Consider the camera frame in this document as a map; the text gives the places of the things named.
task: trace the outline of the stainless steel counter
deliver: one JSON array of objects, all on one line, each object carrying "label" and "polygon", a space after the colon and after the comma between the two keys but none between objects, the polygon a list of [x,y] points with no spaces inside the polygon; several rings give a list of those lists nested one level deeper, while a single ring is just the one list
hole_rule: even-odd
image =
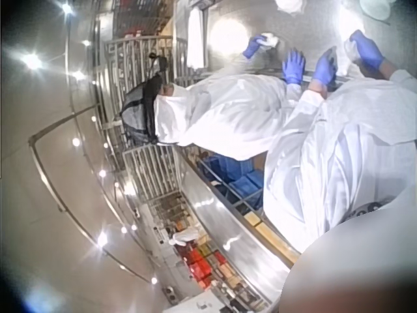
[{"label": "stainless steel counter", "polygon": [[291,262],[256,231],[235,208],[174,149],[179,187],[191,209],[229,263],[269,303],[278,299]]},{"label": "stainless steel counter", "polygon": [[[247,36],[270,31],[281,40],[278,50],[268,54],[265,66],[281,68],[285,52],[295,47],[304,52],[306,70],[314,70],[321,54],[337,47],[338,75],[358,77],[361,73],[345,55],[343,42],[356,29],[362,29],[397,66],[417,74],[417,13],[412,0],[394,3],[391,16],[384,22],[364,14],[358,0],[305,0],[303,14],[292,16],[277,10],[273,0],[222,0],[208,12],[209,70],[223,67],[233,55],[224,53],[228,45],[240,46]],[[229,29],[218,23],[228,21]]]}]

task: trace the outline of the person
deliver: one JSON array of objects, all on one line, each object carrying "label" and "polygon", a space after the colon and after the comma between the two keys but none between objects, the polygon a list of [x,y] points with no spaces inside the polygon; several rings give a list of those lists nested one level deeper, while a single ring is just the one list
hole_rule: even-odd
[{"label": "person", "polygon": [[[155,142],[194,143],[235,160],[267,151],[300,98],[306,60],[296,50],[290,52],[283,69],[287,83],[245,74],[260,40],[265,37],[253,37],[230,65],[195,85],[163,85],[153,100]],[[125,123],[135,124],[128,120],[126,114]]]},{"label": "person", "polygon": [[266,157],[265,214],[300,253],[405,192],[415,206],[417,80],[361,31],[351,40],[386,80],[353,80],[328,96],[336,65],[327,51]]},{"label": "person", "polygon": [[179,246],[186,246],[188,241],[197,240],[200,238],[199,229],[196,227],[188,227],[185,230],[182,230],[178,233],[174,233],[172,238],[168,241],[168,243],[173,245]]}]

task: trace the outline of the hand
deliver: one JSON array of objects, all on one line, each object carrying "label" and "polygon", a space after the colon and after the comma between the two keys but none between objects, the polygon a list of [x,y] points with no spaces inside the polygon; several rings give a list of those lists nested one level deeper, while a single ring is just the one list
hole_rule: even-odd
[{"label": "hand", "polygon": [[261,46],[257,42],[258,40],[266,41],[266,37],[262,35],[257,35],[257,36],[252,37],[249,41],[248,47],[242,53],[245,56],[245,58],[250,59],[251,57],[253,57],[256,51],[258,51],[259,47]]},{"label": "hand", "polygon": [[356,42],[362,61],[375,70],[379,70],[381,63],[384,61],[384,57],[382,56],[381,51],[379,51],[375,41],[365,37],[361,31],[355,31],[351,35],[351,41]]},{"label": "hand", "polygon": [[313,75],[313,79],[321,82],[324,86],[327,86],[336,76],[337,68],[331,55],[331,48],[323,53],[317,62]]},{"label": "hand", "polygon": [[301,85],[304,68],[306,67],[306,58],[297,50],[291,50],[288,53],[287,60],[282,63],[284,80],[290,84]]}]

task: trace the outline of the hood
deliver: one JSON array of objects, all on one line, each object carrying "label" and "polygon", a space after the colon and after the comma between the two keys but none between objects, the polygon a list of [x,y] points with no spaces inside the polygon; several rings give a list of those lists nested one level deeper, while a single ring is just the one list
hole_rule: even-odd
[{"label": "hood", "polygon": [[163,143],[177,143],[188,129],[194,98],[189,90],[174,86],[172,97],[158,95],[154,102],[155,131]]}]

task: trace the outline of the gloved hand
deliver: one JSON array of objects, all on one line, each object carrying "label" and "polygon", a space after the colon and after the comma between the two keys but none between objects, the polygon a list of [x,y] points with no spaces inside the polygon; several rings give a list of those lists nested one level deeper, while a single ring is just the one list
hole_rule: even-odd
[{"label": "gloved hand", "polygon": [[250,59],[251,57],[253,57],[253,55],[256,53],[256,51],[258,51],[258,49],[261,45],[257,43],[257,40],[266,41],[266,37],[262,36],[262,35],[257,35],[257,36],[252,37],[249,40],[248,47],[242,53],[245,56],[245,58]]},{"label": "gloved hand", "polygon": [[375,70],[378,70],[384,61],[381,51],[372,39],[365,37],[363,32],[357,30],[351,35],[351,41],[356,42],[360,58],[363,62]]},{"label": "gloved hand", "polygon": [[327,86],[334,79],[337,72],[336,65],[334,64],[334,59],[331,57],[331,55],[331,48],[323,53],[317,62],[313,75],[314,80],[318,80],[325,86]]},{"label": "gloved hand", "polygon": [[282,63],[284,80],[287,83],[301,85],[302,75],[306,67],[306,58],[297,50],[288,53],[287,60]]}]

